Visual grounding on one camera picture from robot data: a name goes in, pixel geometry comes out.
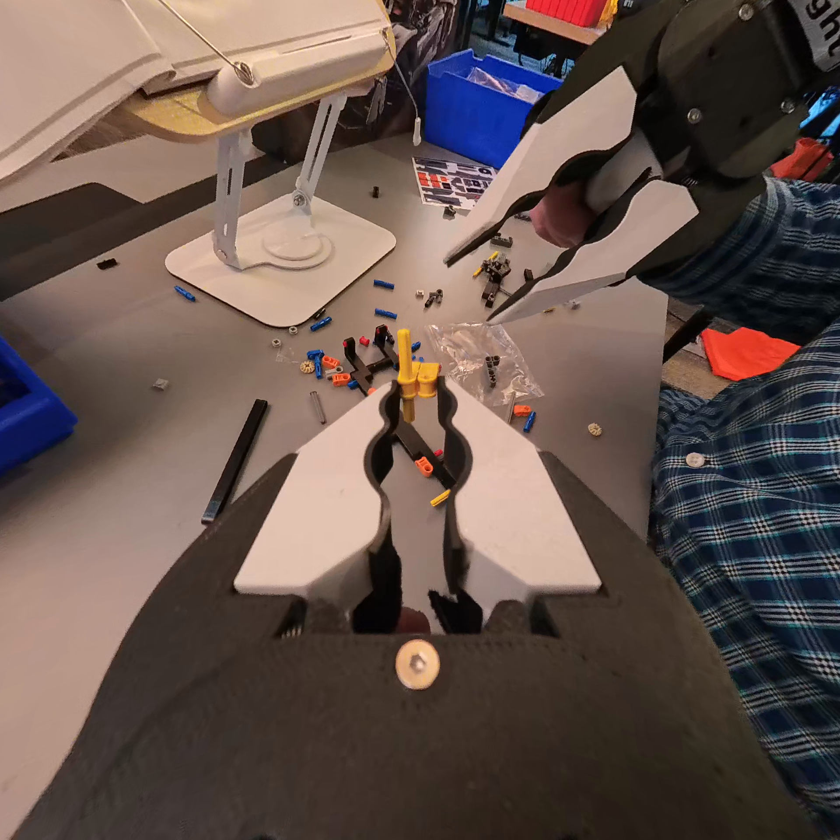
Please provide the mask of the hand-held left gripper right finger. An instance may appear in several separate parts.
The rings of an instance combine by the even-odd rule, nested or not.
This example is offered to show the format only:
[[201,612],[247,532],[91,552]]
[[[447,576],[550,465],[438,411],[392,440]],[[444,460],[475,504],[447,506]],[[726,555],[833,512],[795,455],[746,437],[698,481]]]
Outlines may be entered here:
[[437,381],[444,465],[447,634],[477,634],[502,602],[592,595],[602,580],[551,477],[549,454],[445,377]]

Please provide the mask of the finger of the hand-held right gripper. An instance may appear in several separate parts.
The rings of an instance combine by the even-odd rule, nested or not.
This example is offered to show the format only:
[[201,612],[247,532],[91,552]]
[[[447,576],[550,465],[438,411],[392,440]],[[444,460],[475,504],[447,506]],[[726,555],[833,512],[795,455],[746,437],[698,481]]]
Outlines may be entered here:
[[510,216],[533,208],[563,169],[618,150],[631,134],[636,99],[619,66],[544,122],[535,122],[458,228],[446,266],[486,243]]
[[661,179],[632,186],[579,245],[490,315],[505,323],[540,314],[633,277],[637,265],[699,214],[689,188]]

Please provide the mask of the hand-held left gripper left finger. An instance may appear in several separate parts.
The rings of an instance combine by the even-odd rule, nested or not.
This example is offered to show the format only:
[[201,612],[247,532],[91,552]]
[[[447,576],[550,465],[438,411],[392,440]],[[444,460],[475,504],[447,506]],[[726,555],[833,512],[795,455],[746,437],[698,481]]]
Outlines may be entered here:
[[237,593],[326,601],[358,632],[396,629],[402,564],[382,482],[400,415],[394,382],[299,448],[234,578]]

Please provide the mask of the yellow lego pin connector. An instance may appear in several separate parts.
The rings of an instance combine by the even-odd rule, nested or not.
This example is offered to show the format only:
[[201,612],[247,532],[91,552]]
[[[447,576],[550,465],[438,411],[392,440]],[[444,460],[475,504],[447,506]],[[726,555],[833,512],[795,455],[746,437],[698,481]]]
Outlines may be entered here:
[[412,360],[409,366],[401,367],[397,382],[401,388],[402,399],[436,396],[439,373],[440,365],[432,362]]

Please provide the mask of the yellow lego axle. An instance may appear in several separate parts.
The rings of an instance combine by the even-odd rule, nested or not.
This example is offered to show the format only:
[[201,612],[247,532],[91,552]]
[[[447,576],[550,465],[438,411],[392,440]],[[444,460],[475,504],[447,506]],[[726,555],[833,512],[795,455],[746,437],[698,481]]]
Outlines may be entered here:
[[400,386],[403,420],[411,424],[415,419],[414,400],[417,395],[418,371],[414,370],[413,342],[409,329],[399,329],[396,336],[398,353],[397,383]]

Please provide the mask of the person's right forearm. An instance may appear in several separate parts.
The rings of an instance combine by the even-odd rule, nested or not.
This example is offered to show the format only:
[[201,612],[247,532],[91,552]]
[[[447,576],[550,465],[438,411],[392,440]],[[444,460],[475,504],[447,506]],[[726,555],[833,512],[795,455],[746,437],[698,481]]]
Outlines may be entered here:
[[712,245],[638,278],[730,324],[838,351],[839,186],[768,178]]

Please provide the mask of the long black lego beam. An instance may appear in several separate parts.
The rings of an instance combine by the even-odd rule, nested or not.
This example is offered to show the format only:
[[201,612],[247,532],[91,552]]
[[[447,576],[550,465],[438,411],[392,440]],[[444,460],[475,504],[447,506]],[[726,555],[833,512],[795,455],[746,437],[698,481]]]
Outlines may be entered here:
[[201,516],[202,525],[214,522],[230,502],[237,487],[240,474],[256,441],[260,426],[268,409],[266,400],[254,401],[248,416],[234,443],[221,476]]

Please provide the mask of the lego sticker sheet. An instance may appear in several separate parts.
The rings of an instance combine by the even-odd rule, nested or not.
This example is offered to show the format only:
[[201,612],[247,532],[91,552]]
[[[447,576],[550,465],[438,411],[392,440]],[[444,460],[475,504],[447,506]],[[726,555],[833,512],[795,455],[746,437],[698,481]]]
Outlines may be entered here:
[[470,211],[493,183],[497,170],[483,164],[413,157],[413,169],[424,205]]

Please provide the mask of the black lego rack assembly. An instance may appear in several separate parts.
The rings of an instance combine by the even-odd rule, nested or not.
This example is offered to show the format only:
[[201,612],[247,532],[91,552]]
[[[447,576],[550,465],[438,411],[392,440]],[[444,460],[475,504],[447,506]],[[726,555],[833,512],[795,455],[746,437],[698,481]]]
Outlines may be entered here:
[[487,258],[483,259],[479,267],[474,271],[474,279],[483,279],[485,285],[481,292],[481,300],[486,309],[492,309],[499,298],[499,295],[510,296],[510,292],[503,287],[504,280],[511,273],[511,264],[507,254],[495,250]]

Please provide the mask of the black lego set box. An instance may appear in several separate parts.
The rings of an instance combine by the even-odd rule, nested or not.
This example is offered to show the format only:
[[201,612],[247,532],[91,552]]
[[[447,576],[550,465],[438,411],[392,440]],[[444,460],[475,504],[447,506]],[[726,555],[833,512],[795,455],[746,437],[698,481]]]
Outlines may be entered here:
[[463,2],[386,1],[395,40],[395,64],[374,82],[364,105],[370,139],[406,132],[426,105],[428,68],[452,52]]

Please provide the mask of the person's right hand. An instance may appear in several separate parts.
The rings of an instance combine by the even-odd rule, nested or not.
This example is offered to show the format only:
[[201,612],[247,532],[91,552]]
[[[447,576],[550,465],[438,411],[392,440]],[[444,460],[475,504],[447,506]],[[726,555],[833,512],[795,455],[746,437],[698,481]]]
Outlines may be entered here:
[[596,218],[585,202],[585,182],[552,184],[530,211],[534,231],[563,249],[579,245]]

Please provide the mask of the blue plastic bin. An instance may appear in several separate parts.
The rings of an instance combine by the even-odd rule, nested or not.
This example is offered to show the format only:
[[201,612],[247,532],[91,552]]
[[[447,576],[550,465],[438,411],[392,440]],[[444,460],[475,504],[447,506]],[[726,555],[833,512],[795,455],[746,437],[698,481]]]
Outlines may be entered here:
[[427,69],[427,141],[474,161],[501,168],[514,151],[532,105],[562,85],[556,77],[472,49]]

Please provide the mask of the red plastic bin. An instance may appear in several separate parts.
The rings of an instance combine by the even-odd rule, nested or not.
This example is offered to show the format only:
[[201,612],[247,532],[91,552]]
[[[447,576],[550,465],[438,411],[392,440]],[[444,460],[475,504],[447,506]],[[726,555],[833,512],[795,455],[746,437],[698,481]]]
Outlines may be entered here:
[[612,21],[617,1],[526,1],[526,8],[583,28],[599,28]]

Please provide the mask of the red bag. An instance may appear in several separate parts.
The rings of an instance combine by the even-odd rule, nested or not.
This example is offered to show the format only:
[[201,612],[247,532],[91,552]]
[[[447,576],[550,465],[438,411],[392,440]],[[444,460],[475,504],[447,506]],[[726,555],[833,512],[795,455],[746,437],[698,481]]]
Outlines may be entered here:
[[834,161],[827,143],[810,137],[799,138],[793,151],[770,166],[774,178],[814,182]]

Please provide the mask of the orange cloth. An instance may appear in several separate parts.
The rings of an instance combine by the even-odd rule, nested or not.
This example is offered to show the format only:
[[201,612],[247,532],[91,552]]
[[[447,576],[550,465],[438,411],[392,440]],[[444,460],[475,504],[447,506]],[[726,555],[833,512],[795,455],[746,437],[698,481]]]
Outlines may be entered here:
[[746,328],[730,333],[705,329],[700,339],[711,372],[730,382],[775,371],[801,349],[800,345]]

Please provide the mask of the clear plastic zip bag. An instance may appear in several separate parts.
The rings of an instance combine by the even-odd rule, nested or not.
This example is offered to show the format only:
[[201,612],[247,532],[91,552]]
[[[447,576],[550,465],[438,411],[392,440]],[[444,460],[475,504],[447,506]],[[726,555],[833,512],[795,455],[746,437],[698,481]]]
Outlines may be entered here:
[[[488,407],[499,407],[544,396],[518,345],[501,326],[485,323],[432,324],[427,338],[442,372],[450,381]],[[498,384],[487,383],[485,358],[499,355]]]

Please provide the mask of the person's torso in plaid shirt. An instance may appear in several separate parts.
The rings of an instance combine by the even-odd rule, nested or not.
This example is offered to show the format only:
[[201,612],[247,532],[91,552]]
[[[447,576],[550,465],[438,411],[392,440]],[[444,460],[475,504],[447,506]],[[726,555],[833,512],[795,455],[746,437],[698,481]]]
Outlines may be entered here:
[[650,535],[784,785],[838,838],[838,321],[711,400],[661,392]]

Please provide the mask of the white book stand wooden board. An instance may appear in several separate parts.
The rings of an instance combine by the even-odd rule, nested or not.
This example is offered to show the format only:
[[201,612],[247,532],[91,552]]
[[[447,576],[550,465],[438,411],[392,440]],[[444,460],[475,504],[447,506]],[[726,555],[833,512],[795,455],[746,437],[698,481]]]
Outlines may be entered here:
[[[383,2],[128,2],[171,69],[129,111],[163,139],[217,142],[213,229],[164,261],[272,328],[297,327],[387,256],[385,228],[315,196],[348,98],[396,62]],[[318,104],[294,187],[241,209],[251,130]]]

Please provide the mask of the blue bin with square sticker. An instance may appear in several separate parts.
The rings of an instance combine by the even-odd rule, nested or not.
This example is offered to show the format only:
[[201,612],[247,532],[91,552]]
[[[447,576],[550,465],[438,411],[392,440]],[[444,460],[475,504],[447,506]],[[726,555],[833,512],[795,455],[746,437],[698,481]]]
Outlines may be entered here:
[[1,339],[1,473],[70,436],[76,415]]

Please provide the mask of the instruction booklet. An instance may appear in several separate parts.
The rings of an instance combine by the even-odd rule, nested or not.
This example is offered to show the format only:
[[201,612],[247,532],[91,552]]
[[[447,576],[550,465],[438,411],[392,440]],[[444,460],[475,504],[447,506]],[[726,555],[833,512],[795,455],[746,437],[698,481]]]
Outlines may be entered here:
[[2,2],[2,183],[125,102],[152,134],[200,143],[365,93],[395,54],[383,2]]

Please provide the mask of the black lego frame assembly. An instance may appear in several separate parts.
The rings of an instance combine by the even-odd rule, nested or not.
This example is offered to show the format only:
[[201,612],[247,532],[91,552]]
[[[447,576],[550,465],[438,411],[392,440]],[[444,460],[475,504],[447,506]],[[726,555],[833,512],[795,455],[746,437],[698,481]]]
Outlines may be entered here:
[[[357,351],[359,343],[365,347],[373,345],[376,348],[377,356],[372,362],[362,361]],[[350,367],[350,380],[355,383],[354,388],[360,390],[365,396],[373,393],[375,375],[385,371],[398,371],[399,368],[396,340],[385,324],[376,327],[373,340],[367,343],[353,337],[346,338],[343,341],[343,355]],[[414,425],[402,418],[392,433],[392,440],[403,447],[415,467],[426,478],[435,478],[441,485],[443,491],[431,501],[433,508],[441,507],[455,484],[455,479],[444,464],[444,451],[433,450]]]

